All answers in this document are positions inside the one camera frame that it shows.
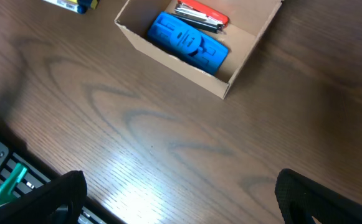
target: wooden table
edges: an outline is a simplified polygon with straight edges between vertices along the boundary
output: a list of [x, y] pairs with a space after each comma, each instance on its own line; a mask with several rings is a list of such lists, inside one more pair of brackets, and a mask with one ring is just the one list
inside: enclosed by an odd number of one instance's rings
[[362, 204], [362, 1], [285, 1], [225, 100], [136, 51], [124, 3], [0, 0], [0, 117], [33, 154], [128, 223], [282, 223], [286, 167]]

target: open cardboard box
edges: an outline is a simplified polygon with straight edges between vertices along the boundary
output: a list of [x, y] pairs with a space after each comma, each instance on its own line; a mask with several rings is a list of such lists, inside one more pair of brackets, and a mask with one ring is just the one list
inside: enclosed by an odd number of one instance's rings
[[204, 32], [229, 49], [227, 58], [215, 76], [167, 54], [145, 39], [159, 13], [174, 12], [177, 0], [127, 0], [115, 23], [137, 50], [223, 99], [282, 5], [282, 0], [198, 1], [230, 19], [224, 29], [226, 34]]

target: green clip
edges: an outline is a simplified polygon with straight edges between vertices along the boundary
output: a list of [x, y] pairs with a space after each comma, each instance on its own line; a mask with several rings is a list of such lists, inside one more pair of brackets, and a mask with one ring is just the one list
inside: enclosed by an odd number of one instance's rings
[[14, 188], [21, 182], [27, 174], [28, 168], [21, 163], [18, 163], [11, 175], [5, 180], [0, 187], [0, 205], [14, 201], [16, 196], [13, 195]]

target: blue object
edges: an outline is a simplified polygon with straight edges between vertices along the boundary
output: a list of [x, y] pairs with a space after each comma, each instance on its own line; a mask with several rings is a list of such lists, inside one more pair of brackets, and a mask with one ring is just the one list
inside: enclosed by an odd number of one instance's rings
[[188, 64], [214, 75], [229, 50], [197, 29], [162, 12], [148, 31], [148, 38]]

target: small box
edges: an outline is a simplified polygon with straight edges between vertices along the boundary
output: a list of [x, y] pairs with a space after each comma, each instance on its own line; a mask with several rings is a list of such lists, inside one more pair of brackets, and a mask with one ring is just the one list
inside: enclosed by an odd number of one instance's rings
[[158, 15], [163, 11], [173, 13], [177, 0], [127, 0], [117, 15], [115, 24], [137, 50], [223, 99], [282, 5], [282, 0], [199, 2], [227, 15], [230, 19], [229, 25], [224, 29], [226, 34], [202, 31], [229, 49], [227, 58], [215, 76], [183, 62], [147, 40], [147, 32]]

